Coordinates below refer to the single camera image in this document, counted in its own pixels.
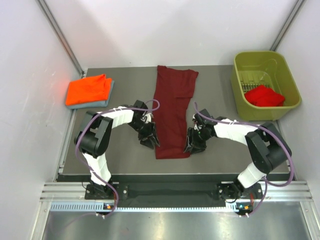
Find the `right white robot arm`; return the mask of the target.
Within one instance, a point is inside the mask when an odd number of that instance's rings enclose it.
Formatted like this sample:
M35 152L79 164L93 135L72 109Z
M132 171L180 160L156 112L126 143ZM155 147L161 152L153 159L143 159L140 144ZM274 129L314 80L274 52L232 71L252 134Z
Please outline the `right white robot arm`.
M292 157L286 141L271 122L261 125L238 122L225 117L213 118L206 109L196 112L194 126L188 128L184 152L191 155L204 152L210 138L228 139L247 146L251 163L225 189L220 198L234 203L245 198L252 186Z

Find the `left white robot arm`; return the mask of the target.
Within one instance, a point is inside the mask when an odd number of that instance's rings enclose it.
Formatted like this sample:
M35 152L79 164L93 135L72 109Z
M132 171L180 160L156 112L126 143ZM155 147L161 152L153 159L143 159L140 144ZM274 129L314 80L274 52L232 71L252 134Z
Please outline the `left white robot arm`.
M152 114L160 107L160 103L155 99L153 101L156 103L153 109L148 109L145 102L136 100L133 105L125 104L103 112L86 112L74 138L75 155L90 171L90 181L85 187L86 200L117 198L106 160L106 151L114 128L129 125L138 133L141 145L152 150L160 146Z

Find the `dark red t-shirt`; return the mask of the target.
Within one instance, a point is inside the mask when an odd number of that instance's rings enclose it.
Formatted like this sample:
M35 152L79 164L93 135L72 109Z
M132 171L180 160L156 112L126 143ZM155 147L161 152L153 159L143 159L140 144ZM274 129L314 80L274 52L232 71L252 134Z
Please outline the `dark red t-shirt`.
M187 140L186 113L194 95L197 71L177 70L167 66L157 67L154 99L160 104L153 112L160 146L155 149L157 160L185 159L190 156L184 152Z

